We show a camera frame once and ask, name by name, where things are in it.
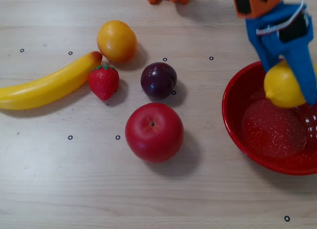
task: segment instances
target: bowl rim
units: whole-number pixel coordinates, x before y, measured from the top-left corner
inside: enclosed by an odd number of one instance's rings
[[[224,125],[231,137],[231,139],[233,140],[233,142],[237,145],[237,147],[244,153],[246,154],[250,159],[252,159],[254,162],[258,163],[261,166],[264,166],[270,170],[273,170],[275,172],[278,173],[282,173],[282,174],[286,174],[286,175],[293,175],[293,176],[306,176],[306,175],[312,175],[312,174],[316,174],[317,173],[317,167],[313,168],[313,169],[309,169],[309,170],[287,170],[284,168],[281,168],[279,166],[275,166],[272,165],[266,161],[263,161],[262,159],[260,159],[259,157],[257,157],[253,152],[251,152],[250,150],[248,150],[244,144],[238,139],[238,137],[234,134],[232,126],[229,124],[229,119],[228,119],[228,112],[227,112],[227,103],[228,103],[228,96],[229,93],[231,91],[231,88],[233,87],[233,85],[236,83],[236,81],[246,72],[256,68],[262,66],[261,61],[252,63],[248,66],[246,66],[245,68],[241,69],[238,73],[236,73],[233,78],[230,80],[230,82],[228,83],[224,94],[223,94],[223,98],[222,98],[222,118],[223,118],[223,122]]]

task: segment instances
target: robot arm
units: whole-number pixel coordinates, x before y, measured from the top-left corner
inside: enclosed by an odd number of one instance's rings
[[[246,19],[249,40],[267,72],[283,55],[306,101],[315,104],[317,84],[308,44],[314,38],[312,18],[301,4],[282,0],[235,0],[237,14]]]

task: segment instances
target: fake fruit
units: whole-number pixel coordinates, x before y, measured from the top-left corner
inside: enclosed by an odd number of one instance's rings
[[[87,82],[90,72],[101,64],[102,58],[100,52],[91,52],[49,76],[1,88],[0,108],[31,109],[58,100]]]
[[[155,62],[147,66],[141,75],[141,86],[152,99],[168,97],[177,83],[177,74],[170,65]]]
[[[131,115],[125,126],[125,138],[136,156],[160,163],[178,152],[184,139],[184,127],[172,108],[150,103]]]
[[[119,87],[119,74],[110,66],[99,66],[89,76],[92,92],[101,100],[109,99]]]
[[[280,108],[293,108],[306,103],[301,88],[286,60],[272,67],[265,76],[266,97]]]
[[[119,20],[111,20],[100,28],[97,45],[109,61],[126,62],[135,55],[138,41],[127,24]]]

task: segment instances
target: strawberry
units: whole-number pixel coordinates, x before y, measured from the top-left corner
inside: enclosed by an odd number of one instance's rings
[[[107,100],[119,87],[119,74],[110,66],[96,67],[89,76],[89,86],[101,100]]]

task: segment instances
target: red bowl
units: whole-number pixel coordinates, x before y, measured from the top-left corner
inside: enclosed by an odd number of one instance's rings
[[[234,143],[258,164],[288,175],[317,173],[317,105],[280,109],[265,98],[261,62],[238,72],[222,100]]]

